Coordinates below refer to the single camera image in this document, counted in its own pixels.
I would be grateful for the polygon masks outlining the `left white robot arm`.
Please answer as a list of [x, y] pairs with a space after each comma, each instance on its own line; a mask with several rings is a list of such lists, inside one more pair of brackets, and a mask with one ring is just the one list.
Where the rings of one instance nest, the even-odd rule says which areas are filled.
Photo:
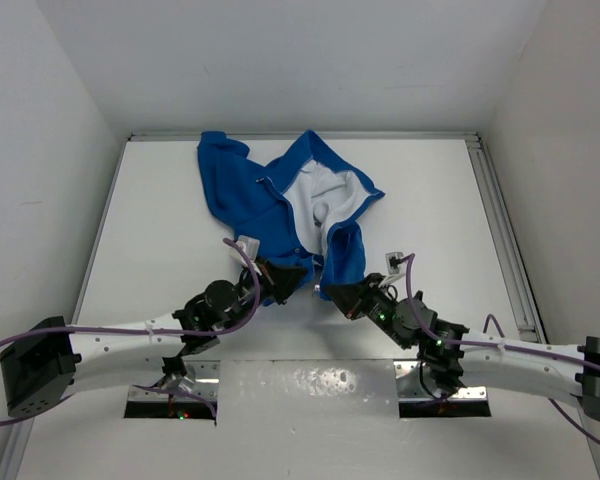
[[113, 386], [175, 390], [185, 357], [218, 345], [263, 304], [283, 304], [308, 271], [259, 257], [236, 282], [216, 280], [172, 313], [111, 327], [68, 325], [50, 317], [15, 336], [0, 352], [11, 422], [46, 412], [78, 392]]

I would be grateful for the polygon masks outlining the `blue zip-up jacket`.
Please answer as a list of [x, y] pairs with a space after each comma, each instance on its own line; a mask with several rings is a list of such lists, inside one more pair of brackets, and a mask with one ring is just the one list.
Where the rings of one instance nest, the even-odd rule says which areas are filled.
[[314, 131], [304, 132], [266, 165], [249, 147], [220, 131], [206, 131], [197, 147], [210, 213], [235, 236], [259, 241], [258, 253], [278, 266], [302, 267], [320, 297], [330, 285], [365, 276], [359, 218], [384, 194], [360, 169]]

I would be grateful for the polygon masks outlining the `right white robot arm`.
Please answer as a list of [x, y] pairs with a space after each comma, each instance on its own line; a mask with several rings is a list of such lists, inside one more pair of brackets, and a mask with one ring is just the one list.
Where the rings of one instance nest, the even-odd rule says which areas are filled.
[[420, 293], [397, 300], [381, 274], [324, 291], [346, 318], [366, 317], [401, 349], [416, 349], [441, 392], [484, 386], [525, 393], [571, 405], [600, 422], [599, 337], [575, 345], [497, 337], [441, 319]]

